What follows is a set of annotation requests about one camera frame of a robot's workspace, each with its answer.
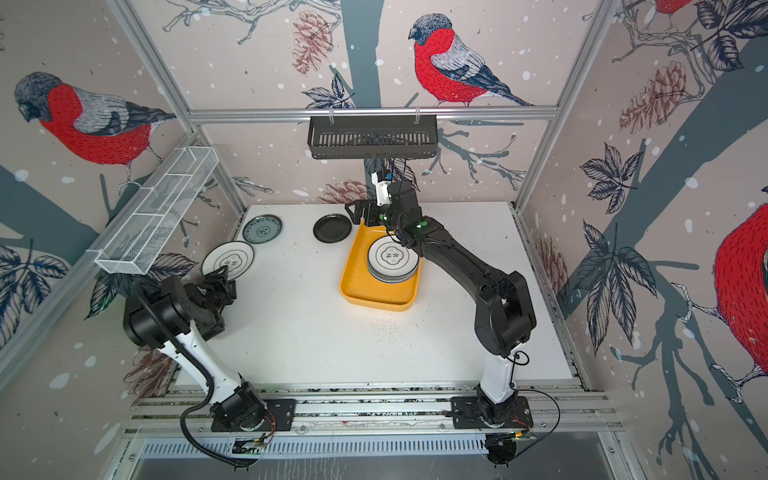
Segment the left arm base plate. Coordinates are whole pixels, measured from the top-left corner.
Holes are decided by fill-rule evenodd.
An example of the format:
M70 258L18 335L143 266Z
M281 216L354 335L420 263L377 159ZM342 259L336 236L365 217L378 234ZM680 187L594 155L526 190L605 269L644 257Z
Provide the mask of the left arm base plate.
M259 410L252 408L248 415L239 417L222 413L212 414L211 430L213 432L245 433L245 432L288 432L292 429L296 413L297 401L295 399L278 398L264 400L264 406Z

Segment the white flower plate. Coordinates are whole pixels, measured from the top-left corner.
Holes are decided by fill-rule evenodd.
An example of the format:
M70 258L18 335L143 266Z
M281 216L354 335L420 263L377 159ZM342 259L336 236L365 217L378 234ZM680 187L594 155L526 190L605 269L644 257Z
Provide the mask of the white flower plate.
M392 238L385 236L374 241L367 253L367 268L372 275L402 276L416 273L419 257Z
M222 267L227 267L229 279L237 279L253 265L256 253L253 247L243 241L226 242L212 250L204 259L201 267L203 275L211 274Z

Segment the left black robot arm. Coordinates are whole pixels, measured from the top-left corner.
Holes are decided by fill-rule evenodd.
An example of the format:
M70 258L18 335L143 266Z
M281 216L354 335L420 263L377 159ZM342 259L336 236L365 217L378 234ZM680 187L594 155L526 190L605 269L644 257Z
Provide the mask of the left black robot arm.
M236 298L236 282L227 267L206 274L199 283L185 283L178 276L159 283L140 277L131 284L123 327L134 344L175 361L205 390L204 404L217 426L253 431L266 420L266 403L208 345L225 330L222 312Z

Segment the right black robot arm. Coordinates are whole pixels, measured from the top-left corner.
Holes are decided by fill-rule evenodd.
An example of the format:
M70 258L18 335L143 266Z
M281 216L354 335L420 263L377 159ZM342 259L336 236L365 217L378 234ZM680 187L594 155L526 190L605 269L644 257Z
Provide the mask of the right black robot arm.
M382 226L396 241L447 273L475 303L474 332L489 353L477 387L477 400L464 417L491 428L527 427L516 371L524 365L524 345L537 319L526 279L505 273L471 253L436 219L423 214L413 185L382 181L375 199L345 205L353 224Z

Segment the yellow plastic bin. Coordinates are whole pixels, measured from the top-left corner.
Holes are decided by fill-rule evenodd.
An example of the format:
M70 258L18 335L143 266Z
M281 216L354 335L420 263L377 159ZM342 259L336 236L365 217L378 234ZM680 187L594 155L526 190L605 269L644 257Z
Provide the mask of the yellow plastic bin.
M416 299L421 273L421 258L418 256L419 265L415 276L407 282L386 284L374 279L367 268L367 253L374 241L385 236L388 235L382 226L360 225L340 281L340 292L350 303L355 305L403 312Z

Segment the aluminium mounting rail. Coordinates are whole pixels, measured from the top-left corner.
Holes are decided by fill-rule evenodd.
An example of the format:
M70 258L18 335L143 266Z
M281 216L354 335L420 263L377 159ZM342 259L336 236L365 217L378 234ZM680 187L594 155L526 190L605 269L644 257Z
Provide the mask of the aluminium mounting rail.
M471 397L466 386L363 389L278 389L266 390L269 401L292 399L289 432L293 435L445 433L453 429L451 399ZM560 432L622 432L624 426L601 392L587 392L576 386L525 386L521 396L528 400L532 417L530 429L543 434ZM179 416L202 396L196 390L172 388L163 397L138 403L124 428L127 435L140 433L171 435L179 432Z

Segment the small green patterned plate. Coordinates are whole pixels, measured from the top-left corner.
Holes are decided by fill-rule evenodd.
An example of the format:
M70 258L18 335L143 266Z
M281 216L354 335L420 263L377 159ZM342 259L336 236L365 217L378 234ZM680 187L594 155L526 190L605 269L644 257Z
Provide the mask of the small green patterned plate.
M245 223L242 237L245 242L252 245L264 244L277 238L282 227L282 220L276 215L257 215Z

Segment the white mesh wall shelf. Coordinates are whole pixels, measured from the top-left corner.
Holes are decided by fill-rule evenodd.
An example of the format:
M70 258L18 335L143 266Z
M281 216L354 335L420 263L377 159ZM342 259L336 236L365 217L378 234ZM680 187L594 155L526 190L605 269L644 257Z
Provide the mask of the white mesh wall shelf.
M98 251L96 265L108 274L148 273L218 163L211 147L176 148L157 179L139 189L138 205Z

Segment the small black plate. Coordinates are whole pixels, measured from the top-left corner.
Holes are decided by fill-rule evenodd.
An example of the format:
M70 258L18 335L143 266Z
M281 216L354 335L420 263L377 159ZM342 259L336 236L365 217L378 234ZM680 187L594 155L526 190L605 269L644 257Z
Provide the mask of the small black plate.
M316 240L325 244L338 243L346 239L352 231L352 222L342 214L327 214L319 218L313 226Z

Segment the orange sunburst plate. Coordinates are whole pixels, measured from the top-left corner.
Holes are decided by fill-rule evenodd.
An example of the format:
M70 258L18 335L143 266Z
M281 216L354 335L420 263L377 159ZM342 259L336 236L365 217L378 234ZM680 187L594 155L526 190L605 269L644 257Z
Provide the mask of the orange sunburst plate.
M393 276L388 276L388 275L379 275L379 274L376 274L375 272L373 272L372 276L373 276L374 279L376 279L376 280L378 280L380 282L386 283L386 284L401 284L401 283L409 281L412 277L415 276L415 274L414 273L410 273L410 274L406 274L406 275L402 275L402 276L393 277Z

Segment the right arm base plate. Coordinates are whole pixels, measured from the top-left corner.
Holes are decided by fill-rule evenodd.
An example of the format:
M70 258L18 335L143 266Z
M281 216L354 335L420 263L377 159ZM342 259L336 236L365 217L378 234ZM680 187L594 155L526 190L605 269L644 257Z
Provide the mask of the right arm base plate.
M520 395L500 404L494 404L485 397L453 397L451 418L455 429L533 427L528 399Z

